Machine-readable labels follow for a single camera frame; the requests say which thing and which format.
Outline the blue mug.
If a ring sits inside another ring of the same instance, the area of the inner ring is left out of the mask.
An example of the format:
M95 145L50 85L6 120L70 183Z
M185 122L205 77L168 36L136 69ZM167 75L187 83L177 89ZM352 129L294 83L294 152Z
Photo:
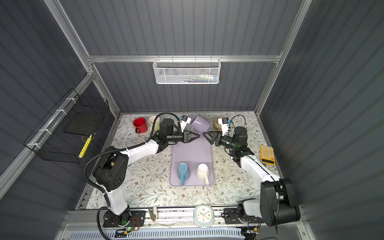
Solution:
M190 178L191 172L186 163L180 163L177 169L177 177L181 181L181 186L184 186L186 181Z

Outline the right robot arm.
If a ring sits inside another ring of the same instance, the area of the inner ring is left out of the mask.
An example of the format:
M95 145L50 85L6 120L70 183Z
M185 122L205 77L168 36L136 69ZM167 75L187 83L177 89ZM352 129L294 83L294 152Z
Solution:
M224 131L230 130L231 122L223 118L218 121L221 131L204 132L203 136L211 145L228 149L231 159L260 185L259 200L239 201L239 220L248 222L252 218L261 218L269 227L299 221L301 212L292 181L273 174L257 160L248 147L245 127L235 127L232 136L226 134Z

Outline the red mug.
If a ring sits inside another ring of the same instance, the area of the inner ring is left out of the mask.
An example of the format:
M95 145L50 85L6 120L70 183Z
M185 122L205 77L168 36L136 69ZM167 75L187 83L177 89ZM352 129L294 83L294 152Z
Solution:
M136 118L133 121L133 125L137 134L143 134L148 131L148 125L145 118Z

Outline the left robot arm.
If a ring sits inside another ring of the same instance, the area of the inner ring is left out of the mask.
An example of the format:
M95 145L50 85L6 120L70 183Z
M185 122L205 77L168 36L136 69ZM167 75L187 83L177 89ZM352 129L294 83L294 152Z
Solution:
M155 121L163 115L172 116L177 121L165 118L160 122L159 130L151 128L145 141L127 148L109 147L91 158L84 166L83 177L87 184L104 196L108 219L115 222L114 226L125 227L134 219L122 188L128 166L144 157L162 152L169 145L188 144L200 137L199 133L185 129L192 121L189 117L178 117L173 113L164 112L158 114Z

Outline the purple mug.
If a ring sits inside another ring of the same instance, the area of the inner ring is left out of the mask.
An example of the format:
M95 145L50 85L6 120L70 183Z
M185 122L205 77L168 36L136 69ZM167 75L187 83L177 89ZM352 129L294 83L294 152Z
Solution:
M190 125L199 134L202 134L209 130L211 123L201 115L195 115L192 118Z

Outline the light green mug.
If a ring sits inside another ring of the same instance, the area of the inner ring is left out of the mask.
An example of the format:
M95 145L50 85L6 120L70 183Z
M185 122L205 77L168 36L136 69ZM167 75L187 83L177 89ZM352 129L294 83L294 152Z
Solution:
M148 119L148 123L149 123L149 128L151 130L154 130L154 133L156 131L158 131L160 129L160 122L161 122L161 118L157 116L151 116L149 119Z

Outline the beige ceramic teapot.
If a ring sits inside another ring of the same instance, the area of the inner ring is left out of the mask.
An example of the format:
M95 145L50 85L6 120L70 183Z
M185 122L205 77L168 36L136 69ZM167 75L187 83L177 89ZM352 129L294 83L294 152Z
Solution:
M222 131L222 126L219 124L219 119L221 119L221 117L215 118L214 121L214 128L216 131Z

